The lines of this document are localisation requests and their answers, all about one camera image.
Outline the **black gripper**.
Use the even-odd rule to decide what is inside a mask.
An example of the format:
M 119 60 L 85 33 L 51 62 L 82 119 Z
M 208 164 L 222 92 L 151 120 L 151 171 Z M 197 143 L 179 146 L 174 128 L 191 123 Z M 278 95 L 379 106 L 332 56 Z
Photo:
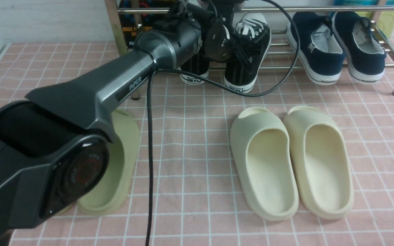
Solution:
M 203 0 L 197 6 L 177 0 L 166 14 L 166 37 L 170 64 L 184 64 L 200 54 L 212 62 L 226 63 L 244 56 L 238 31 L 232 26 L 235 9 L 242 0 Z

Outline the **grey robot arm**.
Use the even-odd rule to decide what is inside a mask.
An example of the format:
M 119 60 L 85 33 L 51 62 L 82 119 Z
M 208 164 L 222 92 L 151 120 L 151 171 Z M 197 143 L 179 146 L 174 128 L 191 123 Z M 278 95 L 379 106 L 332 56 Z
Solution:
M 40 87 L 0 108 L 0 246 L 16 229 L 41 225 L 103 178 L 118 141 L 112 112 L 159 71 L 205 51 L 231 58 L 228 24 L 241 0 L 208 7 L 176 1 L 136 38 L 133 50 L 65 83 Z

